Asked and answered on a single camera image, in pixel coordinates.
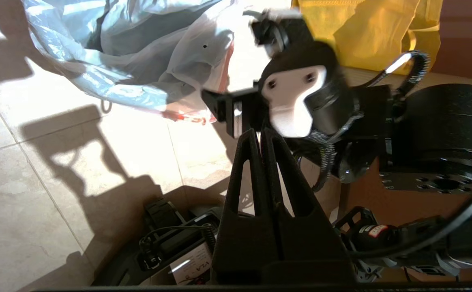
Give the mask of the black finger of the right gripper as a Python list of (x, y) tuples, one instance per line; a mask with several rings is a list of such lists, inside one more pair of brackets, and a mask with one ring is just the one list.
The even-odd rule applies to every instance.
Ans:
[(237, 139), (251, 128), (258, 131), (263, 122), (263, 97), (258, 87), (233, 92), (202, 89), (201, 98), (228, 135)]

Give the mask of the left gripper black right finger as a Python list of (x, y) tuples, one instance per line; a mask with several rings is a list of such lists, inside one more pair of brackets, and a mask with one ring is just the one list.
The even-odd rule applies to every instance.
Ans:
[(267, 284), (355, 284), (345, 246), (334, 231), (284, 139), (261, 132), (278, 260), (262, 275)]

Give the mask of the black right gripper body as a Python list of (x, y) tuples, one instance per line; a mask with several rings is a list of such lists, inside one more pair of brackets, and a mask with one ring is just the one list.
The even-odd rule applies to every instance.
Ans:
[(388, 135), (389, 87), (351, 87), (333, 48), (321, 41), (299, 41), (275, 52), (257, 92), (271, 127), (284, 138), (307, 138), (314, 131), (330, 140)]

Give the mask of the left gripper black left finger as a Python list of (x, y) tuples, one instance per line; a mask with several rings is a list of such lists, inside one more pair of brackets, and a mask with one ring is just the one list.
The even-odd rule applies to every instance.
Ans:
[[(254, 216), (238, 212), (243, 167), (249, 163)], [(268, 179), (260, 155), (256, 131), (238, 139), (225, 203), (212, 256), (212, 280), (216, 284), (259, 284), (262, 270), (278, 259), (272, 222)]]

